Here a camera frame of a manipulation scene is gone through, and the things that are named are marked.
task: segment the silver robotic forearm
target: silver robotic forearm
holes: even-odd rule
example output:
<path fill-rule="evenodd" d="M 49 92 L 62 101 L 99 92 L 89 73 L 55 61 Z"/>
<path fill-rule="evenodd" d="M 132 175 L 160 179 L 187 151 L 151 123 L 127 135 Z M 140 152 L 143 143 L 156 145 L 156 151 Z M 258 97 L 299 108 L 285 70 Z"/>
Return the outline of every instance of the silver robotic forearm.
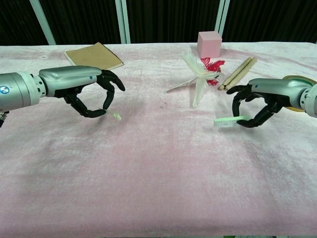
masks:
<path fill-rule="evenodd" d="M 239 116 L 241 101 L 249 102 L 255 98 L 264 98 L 265 106 L 251 120 L 240 120 L 238 124 L 245 127 L 262 125 L 274 113 L 283 107 L 303 110 L 309 116 L 317 118 L 317 84 L 304 77 L 294 77 L 290 80 L 257 78 L 252 79 L 246 86 L 234 86 L 227 94 L 238 92 L 233 99 L 232 111 L 235 117 Z"/>
<path fill-rule="evenodd" d="M 33 106 L 42 97 L 64 98 L 85 117 L 95 118 L 106 113 L 114 97 L 114 82 L 125 91 L 121 80 L 109 70 L 89 66 L 66 66 L 42 69 L 39 75 L 27 72 L 0 74 L 0 127 L 9 111 Z M 107 90 L 102 110 L 90 111 L 77 98 L 83 87 L 98 83 Z"/>

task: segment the pink cube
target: pink cube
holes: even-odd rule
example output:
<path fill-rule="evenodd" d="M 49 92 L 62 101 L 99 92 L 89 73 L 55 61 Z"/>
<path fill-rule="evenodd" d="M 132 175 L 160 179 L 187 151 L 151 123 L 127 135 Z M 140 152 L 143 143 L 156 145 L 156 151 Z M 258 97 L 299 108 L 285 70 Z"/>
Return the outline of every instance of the pink cube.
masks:
<path fill-rule="evenodd" d="M 200 58 L 218 58 L 222 37 L 216 31 L 202 31 L 198 33 L 197 51 Z"/>

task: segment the pink velvet tablecloth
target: pink velvet tablecloth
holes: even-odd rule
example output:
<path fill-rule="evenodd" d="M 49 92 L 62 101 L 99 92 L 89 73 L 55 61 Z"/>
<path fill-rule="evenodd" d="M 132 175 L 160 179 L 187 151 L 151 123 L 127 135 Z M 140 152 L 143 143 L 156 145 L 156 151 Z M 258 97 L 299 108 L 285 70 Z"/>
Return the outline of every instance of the pink velvet tablecloth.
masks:
<path fill-rule="evenodd" d="M 0 129 L 0 238 L 317 234 L 317 119 L 283 109 L 255 129 L 215 128 L 232 95 L 210 86 L 193 109 L 195 85 L 166 93 L 194 77 L 180 54 L 196 44 L 107 46 L 124 61 L 110 106 L 122 120 L 43 98 Z M 80 47 L 0 47 L 0 72 L 70 65 L 64 51 Z M 220 80 L 247 57 L 241 84 L 317 78 L 317 45 L 223 43 Z M 105 96 L 95 84 L 80 98 L 96 109 Z"/>

